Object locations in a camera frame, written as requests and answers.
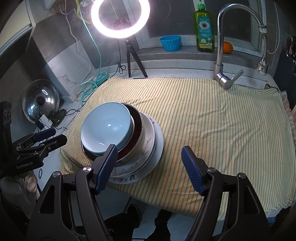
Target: black shoe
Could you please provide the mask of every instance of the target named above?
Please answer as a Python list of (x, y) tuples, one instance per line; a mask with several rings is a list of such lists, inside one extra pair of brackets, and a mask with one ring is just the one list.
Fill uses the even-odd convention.
[(172, 215), (172, 212), (170, 211), (167, 211), (167, 210), (160, 210), (158, 215), (157, 215), (157, 218), (154, 219), (154, 224), (155, 226), (157, 226), (159, 223), (165, 223), (167, 224), (168, 223), (168, 220), (170, 219)]
[(140, 226), (141, 217), (136, 205), (135, 204), (129, 205), (126, 212), (132, 221), (133, 228), (137, 229)]

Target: screw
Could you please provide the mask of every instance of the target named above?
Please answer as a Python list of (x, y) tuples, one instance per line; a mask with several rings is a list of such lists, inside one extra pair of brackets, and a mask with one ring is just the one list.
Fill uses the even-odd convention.
[(91, 171), (91, 167), (87, 166), (83, 168), (84, 172), (90, 172)]
[(216, 168), (214, 168), (214, 167), (209, 167), (208, 169), (207, 169), (210, 173), (215, 173), (217, 170), (216, 170)]
[(244, 178), (246, 178), (247, 176), (246, 176), (246, 174), (244, 174), (244, 173), (241, 172), (241, 173), (239, 173), (239, 177), (242, 178), (242, 179), (244, 179)]
[(58, 177), (60, 174), (61, 174), (61, 173), (60, 173), (59, 171), (55, 171), (55, 172), (52, 174), (52, 176), (53, 176), (53, 177)]

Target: yellow hose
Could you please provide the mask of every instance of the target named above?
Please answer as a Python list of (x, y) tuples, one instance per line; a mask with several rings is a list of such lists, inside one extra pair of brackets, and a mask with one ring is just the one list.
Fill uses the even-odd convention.
[[(80, 13), (79, 13), (79, 1), (78, 0), (75, 0), (76, 4), (77, 4), (77, 11), (76, 11), (76, 15), (77, 17), (82, 21), (81, 17), (80, 17)], [(87, 23), (87, 24), (91, 24), (91, 22), (87, 21), (84, 19), (84, 22)]]

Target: stainless steel lid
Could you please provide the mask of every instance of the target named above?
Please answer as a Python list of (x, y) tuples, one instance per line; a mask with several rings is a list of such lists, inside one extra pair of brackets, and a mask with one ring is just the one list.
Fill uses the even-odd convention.
[(49, 118), (51, 111), (59, 108), (59, 92), (48, 80), (32, 82), (22, 98), (22, 109), (29, 121), (35, 123), (43, 114)]

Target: dish soap bottle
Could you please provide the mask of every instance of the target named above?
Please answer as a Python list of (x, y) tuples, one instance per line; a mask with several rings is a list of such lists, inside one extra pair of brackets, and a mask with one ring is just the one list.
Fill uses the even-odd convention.
[(197, 5), (198, 10), (194, 13), (197, 49), (201, 52), (213, 52), (215, 48), (215, 37), (213, 34), (210, 14), (205, 10), (205, 5)]

